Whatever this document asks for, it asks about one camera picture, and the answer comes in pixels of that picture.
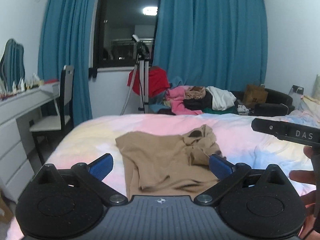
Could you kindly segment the black and white chair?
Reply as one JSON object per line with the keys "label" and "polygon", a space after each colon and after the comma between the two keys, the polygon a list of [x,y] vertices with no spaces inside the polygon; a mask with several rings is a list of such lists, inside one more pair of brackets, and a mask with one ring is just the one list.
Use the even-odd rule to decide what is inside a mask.
{"label": "black and white chair", "polygon": [[45,137],[48,145],[51,146],[49,136],[54,134],[66,135],[74,127],[73,120],[73,87],[74,87],[74,67],[65,65],[61,71],[60,93],[58,99],[54,99],[56,115],[42,117],[37,123],[29,128],[39,160],[45,163],[41,153],[38,137]]}

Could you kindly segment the pastel tie-dye bed sheet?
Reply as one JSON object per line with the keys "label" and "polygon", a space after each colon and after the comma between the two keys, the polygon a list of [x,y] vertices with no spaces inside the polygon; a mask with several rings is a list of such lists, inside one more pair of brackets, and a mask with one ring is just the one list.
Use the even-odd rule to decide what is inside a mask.
{"label": "pastel tie-dye bed sheet", "polygon": [[69,168],[77,162],[93,161],[104,153],[110,153],[114,158],[114,168],[104,182],[120,193],[126,193],[123,158],[116,146],[118,137],[129,132],[155,136],[183,135],[206,125],[213,130],[228,161],[244,162],[253,168],[277,164],[285,174],[312,168],[302,145],[255,132],[251,129],[252,120],[252,116],[235,114],[104,116],[73,129],[48,161],[57,168]]}

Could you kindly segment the red garment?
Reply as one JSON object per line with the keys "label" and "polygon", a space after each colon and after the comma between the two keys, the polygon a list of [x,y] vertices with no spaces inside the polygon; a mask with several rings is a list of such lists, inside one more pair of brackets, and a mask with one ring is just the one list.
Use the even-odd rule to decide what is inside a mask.
{"label": "red garment", "polygon": [[[133,70],[129,73],[127,86],[130,87],[133,78]],[[133,82],[133,91],[140,95],[140,88],[138,84],[139,70],[136,72],[135,80]],[[167,78],[167,73],[158,66],[149,68],[149,97],[153,98],[163,91],[170,88],[170,84]]]}

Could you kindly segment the small tan garment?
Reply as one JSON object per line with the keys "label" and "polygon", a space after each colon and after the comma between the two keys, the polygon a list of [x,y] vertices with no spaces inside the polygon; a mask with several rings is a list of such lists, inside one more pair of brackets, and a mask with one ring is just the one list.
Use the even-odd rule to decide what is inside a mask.
{"label": "small tan garment", "polygon": [[184,98],[189,100],[189,99],[202,99],[206,95],[206,89],[205,87],[202,86],[193,86],[189,87],[184,94]]}

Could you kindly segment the blue curtain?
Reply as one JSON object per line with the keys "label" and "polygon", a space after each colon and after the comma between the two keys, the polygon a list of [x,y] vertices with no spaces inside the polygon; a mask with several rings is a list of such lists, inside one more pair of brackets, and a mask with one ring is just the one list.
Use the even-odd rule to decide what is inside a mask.
{"label": "blue curtain", "polygon": [[185,85],[243,90],[265,82],[264,0],[160,0],[153,64]]}
{"label": "blue curtain", "polygon": [[92,118],[88,71],[95,11],[95,0],[48,0],[43,18],[37,74],[60,79],[64,66],[74,67],[75,126]]}

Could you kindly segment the black sofa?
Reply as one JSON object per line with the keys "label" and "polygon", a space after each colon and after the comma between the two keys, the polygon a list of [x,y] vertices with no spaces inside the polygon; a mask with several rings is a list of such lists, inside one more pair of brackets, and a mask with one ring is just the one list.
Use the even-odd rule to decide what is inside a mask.
{"label": "black sofa", "polygon": [[[254,108],[248,108],[248,115],[250,116],[285,116],[290,114],[294,109],[293,98],[285,93],[265,88],[268,91],[268,96],[265,103],[258,103]],[[236,99],[239,101],[239,105],[244,105],[242,102],[244,92],[231,91]]]}

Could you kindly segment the white dressing table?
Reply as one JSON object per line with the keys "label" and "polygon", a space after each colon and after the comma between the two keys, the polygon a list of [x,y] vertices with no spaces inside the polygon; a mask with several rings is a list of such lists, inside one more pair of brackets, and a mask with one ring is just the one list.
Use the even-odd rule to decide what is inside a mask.
{"label": "white dressing table", "polygon": [[1,102],[1,189],[17,202],[34,175],[16,120],[60,95],[60,83],[45,84]]}

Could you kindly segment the black garment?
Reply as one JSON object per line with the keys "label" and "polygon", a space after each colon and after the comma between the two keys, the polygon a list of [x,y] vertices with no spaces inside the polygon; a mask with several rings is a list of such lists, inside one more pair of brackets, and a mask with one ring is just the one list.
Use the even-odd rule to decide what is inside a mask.
{"label": "black garment", "polygon": [[206,94],[201,99],[184,99],[183,104],[185,108],[196,111],[204,110],[205,108],[212,108],[213,96],[206,90]]}

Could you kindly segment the white garment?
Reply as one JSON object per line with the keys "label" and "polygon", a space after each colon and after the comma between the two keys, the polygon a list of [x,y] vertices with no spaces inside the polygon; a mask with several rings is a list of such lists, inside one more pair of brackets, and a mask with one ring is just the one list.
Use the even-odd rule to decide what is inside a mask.
{"label": "white garment", "polygon": [[206,91],[212,95],[212,110],[214,111],[225,111],[233,107],[236,102],[236,97],[228,90],[208,86]]}

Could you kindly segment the left blue curtain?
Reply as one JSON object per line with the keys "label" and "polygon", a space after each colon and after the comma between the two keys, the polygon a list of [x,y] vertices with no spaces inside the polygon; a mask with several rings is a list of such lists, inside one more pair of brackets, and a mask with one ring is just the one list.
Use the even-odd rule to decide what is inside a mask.
{"label": "left blue curtain", "polygon": [[92,118],[88,71],[95,11],[95,0],[48,0],[43,18],[37,74],[60,79],[64,66],[74,67],[75,126]]}

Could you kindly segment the wavy black framed mirror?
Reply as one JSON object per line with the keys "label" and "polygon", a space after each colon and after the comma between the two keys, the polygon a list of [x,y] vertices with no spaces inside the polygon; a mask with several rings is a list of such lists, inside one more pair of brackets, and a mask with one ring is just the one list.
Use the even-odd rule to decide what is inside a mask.
{"label": "wavy black framed mirror", "polygon": [[24,68],[24,47],[13,38],[6,42],[4,53],[1,58],[1,80],[7,87],[7,91],[12,91],[12,84],[19,83],[21,78],[25,78]]}

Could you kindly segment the tan printed sweatshirt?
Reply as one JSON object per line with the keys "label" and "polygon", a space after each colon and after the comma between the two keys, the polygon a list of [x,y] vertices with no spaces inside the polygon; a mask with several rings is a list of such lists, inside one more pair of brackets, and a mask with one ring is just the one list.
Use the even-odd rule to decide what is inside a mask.
{"label": "tan printed sweatshirt", "polygon": [[218,182],[209,158],[223,154],[207,125],[183,135],[129,132],[116,139],[116,146],[123,158],[129,199],[136,195],[194,199]]}

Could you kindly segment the right blue curtain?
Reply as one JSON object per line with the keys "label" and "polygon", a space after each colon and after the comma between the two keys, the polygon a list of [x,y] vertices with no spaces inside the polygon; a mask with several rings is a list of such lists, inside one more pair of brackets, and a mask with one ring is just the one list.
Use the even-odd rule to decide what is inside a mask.
{"label": "right blue curtain", "polygon": [[185,85],[243,90],[265,82],[264,0],[160,0],[153,64]]}

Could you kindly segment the pink garment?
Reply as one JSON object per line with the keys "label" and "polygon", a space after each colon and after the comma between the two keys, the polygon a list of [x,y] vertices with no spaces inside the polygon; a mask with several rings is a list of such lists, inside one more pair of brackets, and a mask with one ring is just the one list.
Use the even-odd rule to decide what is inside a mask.
{"label": "pink garment", "polygon": [[168,89],[165,93],[165,100],[170,102],[171,111],[175,115],[200,115],[203,114],[201,110],[189,110],[184,106],[183,100],[185,91],[190,86],[178,86]]}

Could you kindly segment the brown paper bag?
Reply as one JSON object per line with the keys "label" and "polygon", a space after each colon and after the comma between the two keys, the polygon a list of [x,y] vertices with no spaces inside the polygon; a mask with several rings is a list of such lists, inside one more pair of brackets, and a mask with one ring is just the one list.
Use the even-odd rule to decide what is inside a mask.
{"label": "brown paper bag", "polygon": [[264,87],[247,85],[242,102],[247,108],[254,108],[258,103],[265,103],[268,91]]}

